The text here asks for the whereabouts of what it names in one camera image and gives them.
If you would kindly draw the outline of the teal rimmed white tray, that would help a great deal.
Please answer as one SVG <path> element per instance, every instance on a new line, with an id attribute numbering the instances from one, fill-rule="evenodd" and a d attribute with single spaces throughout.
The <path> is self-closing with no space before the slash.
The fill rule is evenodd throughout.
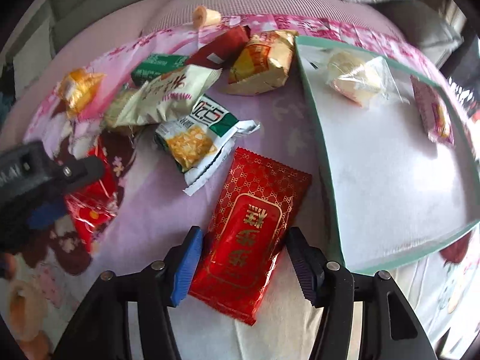
<path id="1" fill-rule="evenodd" d="M 413 98 L 415 68 L 389 58 L 401 100 L 363 108 L 326 82 L 332 52 L 363 49 L 308 36 L 296 49 L 329 203 L 330 258 L 372 274 L 442 250 L 478 224 L 479 172 L 458 112 L 448 110 L 454 147 L 428 139 Z"/>

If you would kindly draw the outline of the grey sofa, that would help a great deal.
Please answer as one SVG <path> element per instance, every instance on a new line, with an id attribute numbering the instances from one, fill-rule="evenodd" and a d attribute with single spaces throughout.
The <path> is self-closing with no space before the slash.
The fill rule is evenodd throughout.
<path id="1" fill-rule="evenodd" d="M 143 0 L 27 0 L 14 24 L 1 25 L 1 97 L 19 100 L 57 53 L 91 24 Z M 443 13 L 447 0 L 363 4 L 395 24 L 409 44 L 442 66 L 463 43 Z"/>

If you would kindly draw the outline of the yellow orange cake packet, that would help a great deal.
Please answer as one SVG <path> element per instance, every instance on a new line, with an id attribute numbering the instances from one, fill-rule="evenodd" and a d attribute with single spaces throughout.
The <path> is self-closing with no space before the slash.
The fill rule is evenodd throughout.
<path id="1" fill-rule="evenodd" d="M 65 102 L 69 118 L 78 116 L 94 100 L 105 76 L 99 72 L 88 72 L 84 68 L 66 74 L 59 84 L 57 94 Z"/>

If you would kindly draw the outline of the dark green snack packet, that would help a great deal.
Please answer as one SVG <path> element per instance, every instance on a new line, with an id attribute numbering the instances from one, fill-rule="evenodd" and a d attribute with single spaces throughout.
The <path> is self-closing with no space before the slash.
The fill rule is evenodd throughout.
<path id="1" fill-rule="evenodd" d="M 130 73 L 135 86 L 142 86 L 162 74 L 182 68 L 188 59 L 185 55 L 150 54 Z"/>

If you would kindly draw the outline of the clear cream bun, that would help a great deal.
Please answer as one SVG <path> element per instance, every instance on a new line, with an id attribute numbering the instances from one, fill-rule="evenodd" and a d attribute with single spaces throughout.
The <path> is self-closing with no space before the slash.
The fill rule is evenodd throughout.
<path id="1" fill-rule="evenodd" d="M 387 61 L 354 50 L 333 49 L 326 63 L 326 84 L 363 108 L 402 102 Z"/>

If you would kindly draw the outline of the cream white rice cracker packet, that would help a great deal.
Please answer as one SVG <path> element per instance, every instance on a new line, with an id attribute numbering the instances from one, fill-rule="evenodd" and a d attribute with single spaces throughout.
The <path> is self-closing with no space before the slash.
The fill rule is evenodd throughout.
<path id="1" fill-rule="evenodd" d="M 162 74 L 128 98 L 112 126 L 153 125 L 187 116 L 221 73 L 221 69 L 189 64 Z"/>

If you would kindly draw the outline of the pink cartoon print cloth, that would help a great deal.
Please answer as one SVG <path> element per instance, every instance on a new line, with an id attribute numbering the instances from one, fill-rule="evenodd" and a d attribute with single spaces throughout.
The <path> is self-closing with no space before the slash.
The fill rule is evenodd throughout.
<path id="1" fill-rule="evenodd" d="M 194 31 L 188 24 L 163 29 L 126 43 L 89 63 L 93 72 L 106 73 L 104 94 L 113 95 L 131 69 L 151 53 L 196 52 L 232 27 L 245 24 L 254 32 L 293 29 L 304 36 L 339 41 L 384 55 L 415 68 L 419 74 L 443 84 L 444 77 L 419 50 L 405 41 L 377 31 L 333 19 L 287 15 L 228 16 L 214 27 Z M 277 160 L 312 176 L 295 222 L 311 241 L 329 250 L 331 218 L 318 162 L 316 125 L 304 84 L 295 63 L 286 84 L 255 97 L 229 96 L 225 79 L 219 79 L 209 96 L 242 119 L 260 122 L 260 130 L 239 139 L 237 146 Z M 465 111 L 454 97 L 447 100 L 460 121 Z M 136 144 L 107 136 L 106 153 L 120 178 L 119 210 L 99 239 L 95 253 L 80 244 L 72 220 L 59 219 L 34 246 L 18 257 L 18 278 L 44 296 L 47 309 L 41 329 L 57 344 L 66 325 L 98 274 L 106 269 L 119 274 L 135 272 L 163 256 L 193 225 L 206 226 L 213 215 L 231 160 L 226 159 L 198 192 L 184 193 L 185 182 L 171 158 L 154 145 L 151 128 Z M 466 236 L 472 244 L 465 261 L 479 261 L 479 233 Z M 430 339 L 436 341 L 448 327 L 443 294 L 458 273 L 440 250 L 410 264 L 391 268 L 416 310 Z"/>

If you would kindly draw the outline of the pink sofa seat cover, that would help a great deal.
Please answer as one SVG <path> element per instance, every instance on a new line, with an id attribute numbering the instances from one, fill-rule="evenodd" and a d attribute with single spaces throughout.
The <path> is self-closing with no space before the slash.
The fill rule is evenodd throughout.
<path id="1" fill-rule="evenodd" d="M 1 128 L 1 148 L 21 143 L 40 103 L 64 75 L 141 35 L 191 21 L 198 6 L 233 15 L 293 15 L 332 19 L 403 38 L 399 28 L 374 8 L 341 0 L 143 0 L 91 24 L 66 44 L 24 95 Z"/>

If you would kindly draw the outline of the gold yellow cracker packet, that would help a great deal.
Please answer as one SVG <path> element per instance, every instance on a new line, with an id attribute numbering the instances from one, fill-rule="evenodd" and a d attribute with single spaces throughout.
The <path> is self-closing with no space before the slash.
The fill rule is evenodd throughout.
<path id="1" fill-rule="evenodd" d="M 297 36 L 295 30 L 271 30 L 252 35 L 230 68 L 225 92 L 255 96 L 284 86 Z"/>

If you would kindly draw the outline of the white green corn snack packet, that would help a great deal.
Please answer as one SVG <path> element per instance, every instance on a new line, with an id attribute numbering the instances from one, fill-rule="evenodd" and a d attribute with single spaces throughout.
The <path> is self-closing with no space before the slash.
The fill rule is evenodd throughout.
<path id="1" fill-rule="evenodd" d="M 203 95 L 190 114 L 160 124 L 154 141 L 174 159 L 185 179 L 184 193 L 191 196 L 212 177 L 233 150 L 235 141 L 260 127 L 260 122 L 239 120 L 218 102 Z"/>

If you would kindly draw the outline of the small orange jelly cup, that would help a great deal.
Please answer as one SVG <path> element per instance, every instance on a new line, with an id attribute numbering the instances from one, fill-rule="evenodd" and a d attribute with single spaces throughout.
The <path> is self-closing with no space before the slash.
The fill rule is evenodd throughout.
<path id="1" fill-rule="evenodd" d="M 205 6 L 198 6 L 192 13 L 192 22 L 195 29 L 217 25 L 221 22 L 221 13 L 217 10 L 208 9 Z"/>

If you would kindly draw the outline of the red gold patterned packet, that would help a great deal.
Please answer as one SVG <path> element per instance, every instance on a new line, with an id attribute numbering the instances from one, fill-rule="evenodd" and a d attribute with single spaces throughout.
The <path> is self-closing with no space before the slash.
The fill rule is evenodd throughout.
<path id="1" fill-rule="evenodd" d="M 306 172 L 238 147 L 204 238 L 190 294 L 222 314 L 254 325 L 283 235 L 311 183 Z"/>

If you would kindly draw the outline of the purple swiss roll snack packet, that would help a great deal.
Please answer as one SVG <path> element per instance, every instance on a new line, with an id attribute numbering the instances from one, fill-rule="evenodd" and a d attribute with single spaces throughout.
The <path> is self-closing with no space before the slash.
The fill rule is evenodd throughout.
<path id="1" fill-rule="evenodd" d="M 438 91 L 431 85 L 411 76 L 417 109 L 428 139 L 435 144 L 453 147 L 454 132 L 448 109 Z"/>

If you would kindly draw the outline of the red kiss snack packet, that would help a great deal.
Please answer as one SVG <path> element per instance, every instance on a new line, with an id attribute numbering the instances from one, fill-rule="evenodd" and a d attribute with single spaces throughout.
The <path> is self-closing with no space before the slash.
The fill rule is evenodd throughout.
<path id="1" fill-rule="evenodd" d="M 98 249 L 104 227 L 116 217 L 118 188 L 106 149 L 100 140 L 88 152 L 87 158 L 102 161 L 105 169 L 103 176 L 78 192 L 67 195 L 64 201 L 81 243 L 91 254 Z"/>

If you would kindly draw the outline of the dark red small packet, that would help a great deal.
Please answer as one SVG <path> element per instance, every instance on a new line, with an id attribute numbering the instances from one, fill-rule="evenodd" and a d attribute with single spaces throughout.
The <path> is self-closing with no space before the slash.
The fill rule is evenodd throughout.
<path id="1" fill-rule="evenodd" d="M 231 59 L 240 55 L 250 40 L 249 26 L 236 26 L 219 35 L 203 46 L 186 61 L 186 65 L 197 65 L 204 68 L 220 69 Z"/>

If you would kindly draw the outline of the green clear rice cake packet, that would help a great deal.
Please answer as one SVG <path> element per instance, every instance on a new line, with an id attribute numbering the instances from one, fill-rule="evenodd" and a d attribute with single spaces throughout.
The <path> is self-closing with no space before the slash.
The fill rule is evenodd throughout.
<path id="1" fill-rule="evenodd" d="M 131 98 L 131 96 L 136 93 L 137 90 L 135 88 L 129 88 L 128 86 L 125 86 L 116 94 L 109 107 L 103 114 L 104 129 L 113 133 L 119 133 L 120 135 L 124 135 L 126 137 L 133 137 L 143 130 L 143 127 L 138 126 L 114 126 L 115 122 L 118 119 L 118 116 L 120 115 L 121 111 L 123 111 L 126 103 Z"/>

